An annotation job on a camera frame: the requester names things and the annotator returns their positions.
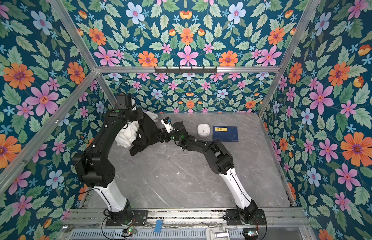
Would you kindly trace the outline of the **black cloth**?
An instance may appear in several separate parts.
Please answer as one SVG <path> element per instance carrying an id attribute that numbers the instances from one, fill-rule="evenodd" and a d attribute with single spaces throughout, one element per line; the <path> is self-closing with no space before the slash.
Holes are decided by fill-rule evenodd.
<path id="1" fill-rule="evenodd" d="M 143 119 L 138 121 L 138 132 L 129 150 L 130 155 L 135 156 L 148 146 L 163 142 L 162 130 L 157 127 L 155 121 L 148 114 L 144 113 Z"/>

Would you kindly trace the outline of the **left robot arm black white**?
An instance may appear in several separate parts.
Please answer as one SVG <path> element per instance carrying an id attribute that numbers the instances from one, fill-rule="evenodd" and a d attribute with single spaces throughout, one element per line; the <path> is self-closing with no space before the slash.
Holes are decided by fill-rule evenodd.
<path id="1" fill-rule="evenodd" d="M 72 158 L 79 180 L 96 191 L 106 204 L 104 215 L 122 226 L 133 222 L 133 211 L 115 183 L 115 167 L 108 160 L 112 144 L 120 130 L 143 118 L 141 108 L 134 109 L 132 95 L 118 95 L 113 109 L 105 113 L 103 124 L 91 144 Z"/>

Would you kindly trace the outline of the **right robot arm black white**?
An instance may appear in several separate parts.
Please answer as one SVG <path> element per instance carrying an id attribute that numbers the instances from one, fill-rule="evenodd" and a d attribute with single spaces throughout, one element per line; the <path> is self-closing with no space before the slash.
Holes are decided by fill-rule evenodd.
<path id="1" fill-rule="evenodd" d="M 203 141 L 190 135 L 183 122 L 173 123 L 167 117 L 161 123 L 164 126 L 161 141 L 167 143 L 173 140 L 183 151 L 203 154 L 211 170 L 224 180 L 235 199 L 239 216 L 234 219 L 240 220 L 244 225 L 251 224 L 256 219 L 259 208 L 239 180 L 233 156 L 224 144 L 219 140 Z"/>

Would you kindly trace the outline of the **white cloth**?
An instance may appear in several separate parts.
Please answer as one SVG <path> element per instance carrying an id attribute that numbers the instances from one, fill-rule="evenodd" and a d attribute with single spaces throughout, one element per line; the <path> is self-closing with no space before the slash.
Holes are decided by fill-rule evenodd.
<path id="1" fill-rule="evenodd" d="M 143 111 L 143 113 L 148 114 L 155 123 L 158 122 L 158 114 L 152 113 L 150 111 Z M 115 141 L 117 142 L 118 146 L 122 146 L 124 148 L 131 148 L 132 142 L 136 139 L 136 135 L 138 132 L 138 121 L 134 121 L 129 123 L 128 125 L 124 126 L 122 130 L 119 131 Z"/>

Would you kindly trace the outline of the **white square timer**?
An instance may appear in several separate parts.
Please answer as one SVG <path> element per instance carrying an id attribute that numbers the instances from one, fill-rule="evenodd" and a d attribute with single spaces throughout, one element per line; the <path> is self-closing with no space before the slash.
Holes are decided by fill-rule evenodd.
<path id="1" fill-rule="evenodd" d="M 208 137 L 211 134 L 211 127 L 209 124 L 199 124 L 197 126 L 197 133 L 200 137 Z"/>

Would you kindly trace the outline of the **dark blue booklet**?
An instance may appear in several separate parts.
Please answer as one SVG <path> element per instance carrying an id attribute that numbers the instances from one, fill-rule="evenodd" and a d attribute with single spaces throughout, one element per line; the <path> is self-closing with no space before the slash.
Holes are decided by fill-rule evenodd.
<path id="1" fill-rule="evenodd" d="M 238 127 L 233 126 L 213 126 L 213 140 L 221 142 L 239 142 Z"/>

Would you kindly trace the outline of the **blue tape piece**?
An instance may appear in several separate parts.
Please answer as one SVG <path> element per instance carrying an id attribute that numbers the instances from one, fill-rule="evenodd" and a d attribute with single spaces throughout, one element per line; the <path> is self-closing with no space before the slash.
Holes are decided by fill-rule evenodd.
<path id="1" fill-rule="evenodd" d="M 155 223 L 154 232 L 158 234 L 161 233 L 162 226 L 163 226 L 163 220 L 157 220 Z"/>

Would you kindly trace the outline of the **white plastic device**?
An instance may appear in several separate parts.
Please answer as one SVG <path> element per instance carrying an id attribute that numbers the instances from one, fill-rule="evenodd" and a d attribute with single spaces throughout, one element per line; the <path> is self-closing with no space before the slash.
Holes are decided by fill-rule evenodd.
<path id="1" fill-rule="evenodd" d="M 207 228 L 206 240 L 230 240 L 230 234 L 225 226 Z"/>

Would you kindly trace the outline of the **left small circuit board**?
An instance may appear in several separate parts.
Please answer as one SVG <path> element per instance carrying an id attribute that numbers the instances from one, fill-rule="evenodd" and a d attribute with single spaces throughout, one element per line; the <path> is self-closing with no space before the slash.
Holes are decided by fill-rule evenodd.
<path id="1" fill-rule="evenodd" d="M 133 235 L 135 235 L 137 233 L 137 230 L 134 228 L 123 229 L 122 233 L 123 233 L 123 237 L 127 238 L 127 237 L 132 237 Z"/>

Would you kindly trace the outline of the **small circuit board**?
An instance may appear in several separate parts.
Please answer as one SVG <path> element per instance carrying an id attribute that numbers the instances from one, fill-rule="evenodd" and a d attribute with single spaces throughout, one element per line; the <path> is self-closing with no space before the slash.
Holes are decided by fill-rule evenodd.
<path id="1" fill-rule="evenodd" d="M 132 237 L 133 235 L 135 235 L 137 233 L 137 230 L 134 228 L 123 229 L 122 233 L 123 233 L 123 237 L 127 238 L 127 237 Z"/>
<path id="2" fill-rule="evenodd" d="M 243 236 L 245 240 L 258 240 L 259 231 L 251 229 L 243 229 Z"/>

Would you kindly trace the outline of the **right small circuit board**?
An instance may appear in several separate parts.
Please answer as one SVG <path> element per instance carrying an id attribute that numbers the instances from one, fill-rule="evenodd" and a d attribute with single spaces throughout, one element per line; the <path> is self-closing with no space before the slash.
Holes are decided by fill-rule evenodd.
<path id="1" fill-rule="evenodd" d="M 243 229 L 243 236 L 245 240 L 258 240 L 259 231 L 251 229 Z"/>

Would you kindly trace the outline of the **black hook rail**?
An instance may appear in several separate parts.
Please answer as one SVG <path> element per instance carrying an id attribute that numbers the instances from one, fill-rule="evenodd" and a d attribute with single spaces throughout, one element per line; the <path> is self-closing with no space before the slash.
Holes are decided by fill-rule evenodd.
<path id="1" fill-rule="evenodd" d="M 218 72 L 217 67 L 154 67 L 157 74 L 213 74 Z"/>

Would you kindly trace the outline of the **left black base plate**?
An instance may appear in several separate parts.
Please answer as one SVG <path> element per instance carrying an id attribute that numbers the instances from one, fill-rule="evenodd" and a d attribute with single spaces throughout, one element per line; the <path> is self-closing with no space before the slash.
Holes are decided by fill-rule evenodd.
<path id="1" fill-rule="evenodd" d="M 148 217 L 148 210 L 132 210 L 132 211 L 120 211 L 110 212 L 108 211 L 106 216 L 107 227 L 128 227 L 134 225 L 143 226 Z"/>

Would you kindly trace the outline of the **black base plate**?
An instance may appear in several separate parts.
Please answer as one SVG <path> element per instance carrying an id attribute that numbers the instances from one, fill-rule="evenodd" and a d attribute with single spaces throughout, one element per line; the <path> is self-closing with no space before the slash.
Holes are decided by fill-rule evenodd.
<path id="1" fill-rule="evenodd" d="M 247 215 L 238 209 L 227 209 L 223 219 L 229 226 L 266 226 L 267 220 L 265 212 L 261 209 L 257 210 L 253 215 Z"/>
<path id="2" fill-rule="evenodd" d="M 134 225 L 143 226 L 148 217 L 148 210 L 132 210 L 132 211 L 120 211 L 110 212 L 108 211 L 106 216 L 107 227 L 128 227 Z"/>

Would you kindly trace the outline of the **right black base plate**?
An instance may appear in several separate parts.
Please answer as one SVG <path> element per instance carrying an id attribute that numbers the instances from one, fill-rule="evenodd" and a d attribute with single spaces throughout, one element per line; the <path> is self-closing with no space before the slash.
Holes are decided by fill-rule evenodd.
<path id="1" fill-rule="evenodd" d="M 266 226 L 267 220 L 265 212 L 261 209 L 257 210 L 253 215 L 247 215 L 238 209 L 227 209 L 223 219 L 229 226 Z"/>

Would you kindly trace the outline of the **aluminium mounting rail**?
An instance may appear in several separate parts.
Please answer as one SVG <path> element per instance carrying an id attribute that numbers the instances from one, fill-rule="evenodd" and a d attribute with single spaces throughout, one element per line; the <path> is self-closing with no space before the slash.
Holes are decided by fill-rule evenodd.
<path id="1" fill-rule="evenodd" d="M 304 228 L 310 226 L 302 208 L 263 208 L 249 224 L 244 224 L 237 209 L 163 208 L 133 209 L 133 222 L 138 227 L 154 226 L 158 220 L 167 227 L 234 226 L 268 228 Z"/>

